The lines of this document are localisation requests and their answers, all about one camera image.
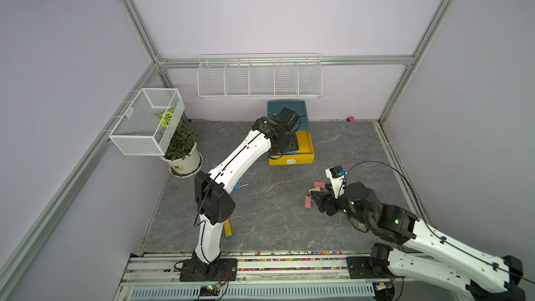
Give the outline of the blue binder clip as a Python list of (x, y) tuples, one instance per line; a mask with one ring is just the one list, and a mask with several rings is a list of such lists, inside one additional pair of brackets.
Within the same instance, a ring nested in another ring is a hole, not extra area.
[(249, 183), (242, 183), (241, 181), (238, 181), (235, 184), (234, 190), (235, 191), (241, 190), (242, 188), (247, 187), (248, 185), (249, 185)]

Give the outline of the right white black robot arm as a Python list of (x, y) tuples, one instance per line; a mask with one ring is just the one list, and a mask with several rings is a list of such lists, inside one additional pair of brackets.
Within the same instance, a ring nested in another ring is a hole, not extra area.
[(381, 203), (363, 183), (331, 185), (309, 191), (322, 213), (342, 213), (357, 230), (381, 239), (367, 268), (380, 278), (408, 277), (462, 295), (468, 300), (525, 300), (519, 286), (522, 261), (492, 256), (429, 226), (402, 207)]

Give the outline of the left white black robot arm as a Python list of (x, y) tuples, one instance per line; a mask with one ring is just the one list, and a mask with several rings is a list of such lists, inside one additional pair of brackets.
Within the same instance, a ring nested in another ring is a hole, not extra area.
[(208, 173), (200, 171), (194, 179), (199, 239), (193, 252), (193, 262), (202, 270), (215, 266), (220, 257), (220, 238), (224, 222), (235, 210), (231, 197), (245, 172), (265, 153), (271, 157), (299, 149), (298, 113), (284, 107), (273, 118), (258, 118), (245, 139), (230, 155)]

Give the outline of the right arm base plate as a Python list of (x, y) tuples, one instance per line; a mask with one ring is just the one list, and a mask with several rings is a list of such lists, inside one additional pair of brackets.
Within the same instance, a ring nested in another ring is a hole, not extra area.
[(370, 256), (349, 256), (346, 258), (348, 272), (352, 280), (355, 279), (388, 279), (396, 275), (388, 268), (387, 259)]

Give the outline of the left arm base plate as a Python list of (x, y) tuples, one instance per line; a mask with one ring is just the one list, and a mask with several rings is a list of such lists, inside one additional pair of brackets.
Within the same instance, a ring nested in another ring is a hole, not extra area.
[(180, 269), (181, 282), (235, 281), (238, 273), (237, 259), (217, 259), (206, 264), (200, 259), (186, 259)]

